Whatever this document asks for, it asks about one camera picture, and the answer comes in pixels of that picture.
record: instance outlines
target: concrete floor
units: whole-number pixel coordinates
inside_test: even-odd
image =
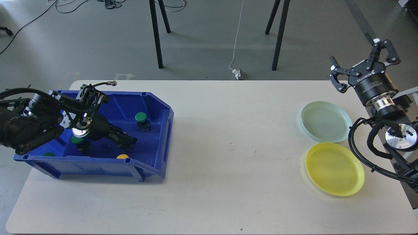
[[[81,2],[59,10],[72,10]],[[251,74],[250,80],[326,80],[331,55],[344,68],[368,57],[371,46],[345,1],[294,0],[278,70],[271,71],[279,13],[270,35],[264,30],[273,2],[244,2],[231,67]],[[413,18],[395,0],[355,3],[376,35],[389,38],[401,58],[402,63],[387,69],[398,89],[418,86],[418,29]],[[165,4],[180,5],[181,0]],[[128,0],[121,8],[106,10],[103,3],[89,0],[69,14],[51,8],[0,55],[0,89],[30,85],[47,92],[68,89],[79,79],[234,80],[228,65],[241,4],[241,0],[188,0],[184,10],[167,12],[170,34],[157,12],[164,69],[157,66],[147,1]],[[47,8],[46,1],[0,0],[0,25],[16,33]],[[0,32],[1,50],[11,38]],[[0,234],[8,234],[4,224],[30,171],[12,155],[11,149],[0,146]]]

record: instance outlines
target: blue plastic bin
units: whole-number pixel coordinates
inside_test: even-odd
[[[78,91],[58,91],[75,98]],[[62,174],[133,176],[143,182],[153,174],[166,176],[168,148],[174,112],[166,103],[149,92],[105,92],[111,100],[102,104],[99,113],[109,123],[138,138],[134,149],[124,152],[106,138],[91,141],[93,150],[85,155],[71,142],[71,130],[57,139],[29,152],[14,155],[15,161],[24,161],[42,173],[58,179]],[[145,112],[151,123],[150,132],[140,131],[135,114]],[[54,156],[44,156],[52,152]],[[129,158],[116,159],[120,154]]]

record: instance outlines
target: yellow button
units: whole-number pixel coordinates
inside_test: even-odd
[[[117,156],[117,159],[125,159],[125,158],[129,158],[129,156],[126,155],[126,154],[121,154],[121,155]]]

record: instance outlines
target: light green plate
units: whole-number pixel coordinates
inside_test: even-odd
[[[302,126],[314,139],[321,142],[341,142],[348,138],[352,121],[339,106],[315,101],[307,104],[301,114]]]

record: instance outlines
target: table leg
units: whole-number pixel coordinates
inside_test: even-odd
[[[268,19],[267,28],[265,29],[265,34],[270,33],[271,25],[273,24],[274,17],[276,17],[277,9],[279,8],[280,0],[275,0],[273,9],[271,10],[270,19]]]
[[[274,51],[273,57],[273,65],[271,66],[271,69],[273,71],[277,70],[277,63],[279,61],[280,48],[282,46],[283,32],[285,30],[287,12],[289,10],[289,3],[290,0],[284,0],[283,2],[282,17],[280,18],[279,33],[277,35],[276,49]]]
[[[166,9],[164,8],[163,0],[158,0],[158,4],[160,5],[161,14],[163,15],[164,25],[166,26],[167,33],[171,33],[170,25],[168,24],[168,19],[167,19],[167,12],[166,12]]]
[[[158,33],[157,12],[155,10],[154,0],[150,0],[150,10],[151,10],[151,20],[153,22],[155,50],[157,51],[158,68],[162,69],[164,68],[164,66],[163,66],[163,58],[161,55],[160,35]]]

